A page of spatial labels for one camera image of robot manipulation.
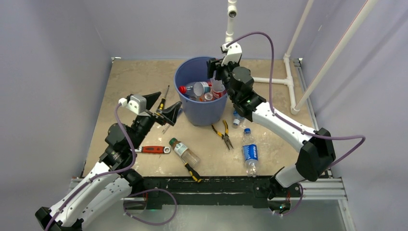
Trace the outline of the orange tea bottle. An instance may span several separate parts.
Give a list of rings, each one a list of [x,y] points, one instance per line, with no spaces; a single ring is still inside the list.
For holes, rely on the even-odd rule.
[[[214,96],[211,92],[206,92],[200,96],[199,101],[201,102],[210,102],[214,100]]]

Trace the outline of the blue plastic bin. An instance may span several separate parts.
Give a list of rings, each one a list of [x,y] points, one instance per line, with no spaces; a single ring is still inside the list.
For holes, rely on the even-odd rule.
[[[182,102],[184,115],[194,126],[204,127],[217,123],[224,113],[228,95],[209,102],[192,100],[179,91],[179,87],[197,81],[206,81],[207,61],[211,56],[199,56],[184,61],[175,71],[173,82]]]

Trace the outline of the clear bottle red label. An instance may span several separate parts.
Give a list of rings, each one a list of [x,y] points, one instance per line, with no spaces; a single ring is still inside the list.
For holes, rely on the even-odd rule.
[[[203,94],[210,92],[212,87],[211,82],[209,81],[199,81],[199,82],[192,82],[188,83],[187,85],[179,86],[178,90],[180,93],[192,96],[192,97],[200,97]]]

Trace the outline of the clear bottle white cap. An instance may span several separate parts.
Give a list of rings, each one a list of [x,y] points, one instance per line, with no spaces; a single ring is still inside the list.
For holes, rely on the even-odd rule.
[[[237,128],[244,121],[245,121],[245,118],[240,116],[239,113],[236,110],[234,110],[233,111],[233,122],[232,122],[233,128]]]

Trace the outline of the Starbucks bottle green cap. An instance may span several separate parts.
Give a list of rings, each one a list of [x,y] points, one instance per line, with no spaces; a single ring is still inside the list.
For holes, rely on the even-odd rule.
[[[169,145],[172,147],[175,153],[191,167],[195,167],[200,163],[201,159],[189,147],[187,147],[178,139],[171,138],[169,141]]]

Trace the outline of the small clear bottle blue cap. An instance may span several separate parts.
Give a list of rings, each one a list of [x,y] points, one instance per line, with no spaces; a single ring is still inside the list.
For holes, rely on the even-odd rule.
[[[258,149],[255,139],[249,128],[243,131],[242,154],[244,157],[244,166],[248,177],[258,176]]]

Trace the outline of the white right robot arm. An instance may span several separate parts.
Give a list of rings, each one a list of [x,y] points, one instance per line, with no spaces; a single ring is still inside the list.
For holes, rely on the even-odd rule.
[[[314,130],[280,114],[253,90],[254,79],[248,68],[233,62],[222,65],[221,59],[211,58],[207,61],[207,76],[222,81],[240,116],[271,130],[298,151],[296,163],[280,170],[271,181],[274,195],[283,195],[297,182],[316,181],[334,162],[330,132],[323,128]]]

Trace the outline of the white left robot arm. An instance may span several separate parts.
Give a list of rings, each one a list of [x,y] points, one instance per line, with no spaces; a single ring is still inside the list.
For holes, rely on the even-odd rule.
[[[161,92],[130,94],[114,109],[116,123],[109,129],[107,148],[92,170],[63,199],[51,207],[41,207],[35,217],[45,231],[81,231],[101,212],[127,196],[147,196],[150,192],[171,193],[148,188],[133,166],[136,149],[155,124],[175,125],[180,101],[168,108],[150,111]]]

